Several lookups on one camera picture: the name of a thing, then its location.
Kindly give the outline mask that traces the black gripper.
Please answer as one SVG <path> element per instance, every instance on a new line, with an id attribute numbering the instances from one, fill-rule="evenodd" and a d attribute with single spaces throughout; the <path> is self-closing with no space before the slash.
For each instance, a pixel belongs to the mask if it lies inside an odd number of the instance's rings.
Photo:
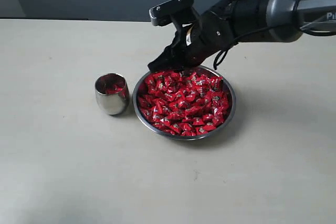
<path id="1" fill-rule="evenodd" d="M 167 71 L 168 75 L 190 71 L 211 55 L 229 49 L 235 35 L 231 18 L 205 12 L 194 24 L 176 31 L 170 47 L 165 47 L 148 69 Z"/>

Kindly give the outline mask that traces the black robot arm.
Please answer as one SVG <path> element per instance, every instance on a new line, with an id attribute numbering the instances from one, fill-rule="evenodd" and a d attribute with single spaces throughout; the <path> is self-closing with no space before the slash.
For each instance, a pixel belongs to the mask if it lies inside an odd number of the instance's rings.
<path id="1" fill-rule="evenodd" d="M 194 0 L 170 0 L 149 10 L 154 26 L 173 24 L 173 41 L 148 64 L 151 72 L 182 70 L 215 56 L 217 68 L 241 42 L 294 42 L 335 35 L 335 0 L 220 0 L 202 14 Z"/>

